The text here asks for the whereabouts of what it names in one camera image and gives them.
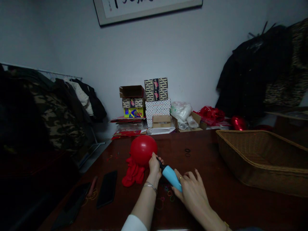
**white garment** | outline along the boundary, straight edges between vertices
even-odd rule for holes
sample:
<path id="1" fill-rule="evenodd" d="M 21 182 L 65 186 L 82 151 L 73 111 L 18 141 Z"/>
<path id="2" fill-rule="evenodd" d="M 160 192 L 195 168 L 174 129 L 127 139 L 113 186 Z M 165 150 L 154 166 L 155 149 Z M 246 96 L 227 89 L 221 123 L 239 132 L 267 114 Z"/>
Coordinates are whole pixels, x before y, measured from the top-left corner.
<path id="1" fill-rule="evenodd" d="M 129 215 L 121 231 L 148 231 L 142 221 L 135 215 Z"/>
<path id="2" fill-rule="evenodd" d="M 77 98 L 81 102 L 84 109 L 86 109 L 87 113 L 90 116 L 93 116 L 93 109 L 90 103 L 89 96 L 81 89 L 80 85 L 78 83 L 70 81 L 67 77 L 64 78 L 64 81 L 69 83 L 74 88 Z"/>

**clothes rack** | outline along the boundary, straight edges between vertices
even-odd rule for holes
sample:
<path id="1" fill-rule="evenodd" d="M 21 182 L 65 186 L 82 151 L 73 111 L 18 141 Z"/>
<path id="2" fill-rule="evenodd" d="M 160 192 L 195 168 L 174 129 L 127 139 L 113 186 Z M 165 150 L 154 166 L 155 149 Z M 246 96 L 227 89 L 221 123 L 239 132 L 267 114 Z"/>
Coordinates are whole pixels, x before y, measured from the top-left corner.
<path id="1" fill-rule="evenodd" d="M 39 69 L 39 68 L 26 67 L 26 66 L 21 66 L 21 65 L 17 65 L 17 64 L 10 64 L 10 63 L 5 63 L 5 62 L 0 62 L 0 63 L 4 66 L 16 66 L 16 67 L 28 68 L 28 69 L 36 70 L 38 72 L 60 75 L 60 76 L 70 77 L 70 78 L 77 78 L 77 79 L 80 79 L 80 81 L 82 81 L 82 77 L 76 77 L 76 76 L 72 76 L 72 75 L 61 74 L 61 73 L 58 73 L 58 72 L 51 72 L 51 71 L 46 71 L 46 70 L 42 70 L 42 69 Z"/>
<path id="2" fill-rule="evenodd" d="M 41 72 L 42 74 L 43 74 L 43 73 L 48 74 L 49 76 L 46 76 L 46 75 L 45 75 L 45 76 L 46 76 L 47 78 L 49 78 L 49 79 L 51 79 L 51 78 L 50 78 L 50 77 L 51 77 L 51 74 L 53 74 L 53 75 L 55 75 L 55 77 L 62 76 L 62 77 L 69 77 L 70 79 L 71 79 L 71 78 L 77 78 L 77 79 L 79 79 L 80 81 L 82 81 L 82 77 L 77 77 L 77 76 L 62 74 L 62 73 L 58 73 L 58 72 L 46 71 L 46 70 L 42 70 L 42 69 L 39 69 L 39 68 L 27 67 L 27 66 L 22 66 L 22 65 L 17 65 L 17 64 L 11 64 L 11 63 L 6 63 L 6 62 L 0 62 L 0 64 L 2 64 L 2 65 L 4 65 L 4 66 L 7 66 L 7 67 L 8 67 L 8 66 L 15 66 L 15 67 L 33 69 L 33 70 L 36 70 L 36 71 L 38 71 L 38 72 Z M 89 159 L 90 156 L 91 156 L 101 145 L 106 144 L 106 142 L 100 142 L 100 143 L 97 142 L 97 138 L 96 138 L 96 135 L 95 135 L 95 133 L 94 133 L 94 130 L 93 130 L 92 126 L 91 126 L 91 131 L 92 131 L 92 134 L 93 134 L 95 143 L 92 144 L 92 145 L 90 146 L 89 150 L 92 149 L 92 148 L 94 148 L 94 150 L 93 150 L 90 154 L 88 154 L 88 155 L 85 156 L 85 158 L 82 160 L 82 162 L 79 163 L 78 168 L 81 168 L 82 165 L 87 161 L 87 159 Z"/>

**woman's left hand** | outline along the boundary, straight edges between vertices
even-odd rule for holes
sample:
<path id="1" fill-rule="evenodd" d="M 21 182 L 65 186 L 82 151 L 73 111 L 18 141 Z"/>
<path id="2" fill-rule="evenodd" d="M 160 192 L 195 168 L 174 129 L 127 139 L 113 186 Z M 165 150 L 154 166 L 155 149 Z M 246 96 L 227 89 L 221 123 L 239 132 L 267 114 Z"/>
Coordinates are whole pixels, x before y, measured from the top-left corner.
<path id="1" fill-rule="evenodd" d="M 156 159 L 158 156 L 153 152 L 152 158 L 149 160 L 149 167 L 150 167 L 150 174 L 149 177 L 152 178 L 152 180 L 156 183 L 158 183 L 159 179 L 161 178 L 161 169 L 159 167 L 159 162 Z M 162 164 L 164 164 L 164 160 L 162 160 L 160 157 L 158 159 L 161 161 Z"/>

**rectangular wicker basket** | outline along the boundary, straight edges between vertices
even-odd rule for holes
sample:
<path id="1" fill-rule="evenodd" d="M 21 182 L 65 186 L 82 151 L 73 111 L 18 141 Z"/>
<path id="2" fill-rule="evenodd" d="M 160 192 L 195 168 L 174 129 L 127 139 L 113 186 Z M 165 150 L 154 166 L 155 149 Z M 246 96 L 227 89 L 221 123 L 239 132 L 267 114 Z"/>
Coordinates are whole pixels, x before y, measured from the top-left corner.
<path id="1" fill-rule="evenodd" d="M 272 132 L 217 130 L 219 152 L 245 185 L 308 197 L 308 149 Z"/>

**yellow box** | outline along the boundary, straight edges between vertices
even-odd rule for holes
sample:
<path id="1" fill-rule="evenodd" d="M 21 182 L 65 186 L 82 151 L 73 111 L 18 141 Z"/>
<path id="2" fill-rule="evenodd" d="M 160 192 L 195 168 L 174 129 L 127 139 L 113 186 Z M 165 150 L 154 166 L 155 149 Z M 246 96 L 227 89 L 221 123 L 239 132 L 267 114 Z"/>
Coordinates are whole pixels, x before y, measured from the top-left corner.
<path id="1" fill-rule="evenodd" d="M 144 107 L 123 108 L 124 118 L 142 118 L 144 117 Z"/>

